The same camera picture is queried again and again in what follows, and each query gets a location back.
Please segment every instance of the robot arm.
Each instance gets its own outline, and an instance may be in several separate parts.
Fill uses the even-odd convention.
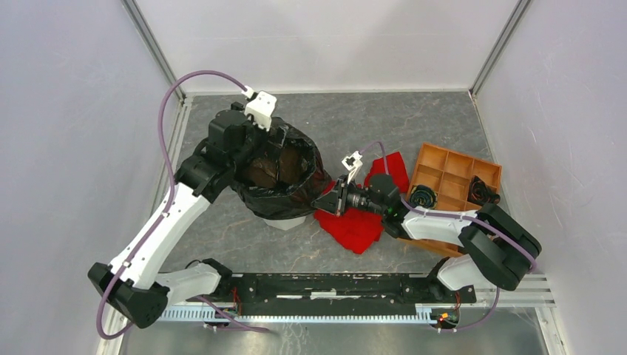
[[[214,292],[220,281],[220,267],[207,263],[168,274],[158,272],[185,230],[231,185],[239,169],[248,165],[268,139],[276,98],[250,88],[244,95],[248,103],[235,103],[219,112],[209,124],[207,138],[181,164],[169,212],[158,208],[117,257],[109,264],[95,263],[89,270],[88,278],[102,295],[124,267],[107,302],[139,328],[151,325],[168,305]],[[127,262],[159,217],[163,217],[161,222]]]
[[[466,212],[430,211],[421,207],[410,210],[401,201],[399,188],[391,176],[374,175],[364,188],[349,182],[348,176],[340,177],[334,188],[313,205],[336,216],[349,208],[380,214],[385,231],[393,237],[437,240],[465,250],[464,256],[444,259],[432,270],[431,291],[436,296],[486,282],[514,291],[529,272],[531,263],[527,257],[503,238],[493,237],[482,225],[495,228],[534,259],[542,250],[529,232],[494,204]]]

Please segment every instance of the white wall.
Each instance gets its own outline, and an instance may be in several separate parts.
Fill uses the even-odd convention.
[[[467,89],[516,0],[138,0],[176,75],[272,91]],[[222,81],[184,84],[225,92]]]
[[[573,354],[624,354],[627,2],[534,1],[479,92]]]
[[[94,353],[87,270],[147,217],[166,89],[119,1],[0,5],[0,354]]]

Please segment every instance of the white mount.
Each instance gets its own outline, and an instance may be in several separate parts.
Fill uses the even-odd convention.
[[[242,94],[250,100],[254,97],[255,91],[251,87],[246,86],[246,91],[242,91]],[[265,91],[259,91],[257,97],[246,104],[244,115],[252,118],[253,124],[269,131],[272,123],[272,113],[276,106],[277,98]]]
[[[357,173],[364,165],[362,163],[362,155],[359,154],[359,150],[356,150],[353,154],[347,155],[342,159],[342,165],[348,170],[348,177],[346,183],[353,181]]]

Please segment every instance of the wooden tray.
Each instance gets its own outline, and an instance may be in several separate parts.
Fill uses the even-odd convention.
[[[423,143],[410,182],[410,192],[416,185],[429,186],[438,196],[436,210],[468,211],[481,206],[467,202],[473,176],[479,176],[494,192],[501,187],[501,166],[440,146]],[[433,251],[445,257],[460,257],[454,244],[435,240],[404,240],[404,242]]]

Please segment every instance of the red cloth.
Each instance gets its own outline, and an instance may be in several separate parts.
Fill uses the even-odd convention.
[[[394,183],[399,187],[401,193],[404,194],[407,192],[410,188],[410,179],[407,177],[405,162],[400,152],[395,152],[387,156],[387,169],[390,170],[390,175],[392,175]],[[368,181],[370,181],[372,175],[384,173],[385,165],[383,164],[383,158],[373,161],[373,167],[370,168],[370,172],[364,180],[364,185],[368,185]]]
[[[387,168],[401,192],[407,192],[409,178],[400,153],[396,152],[387,156]],[[385,172],[383,159],[379,158],[373,161],[365,182],[370,180],[370,176],[383,172]],[[327,191],[331,190],[334,184],[335,182],[331,182]],[[357,209],[348,209],[341,217],[319,210],[313,214],[313,217],[338,243],[356,254],[362,254],[374,242],[378,242],[383,231],[381,216]]]

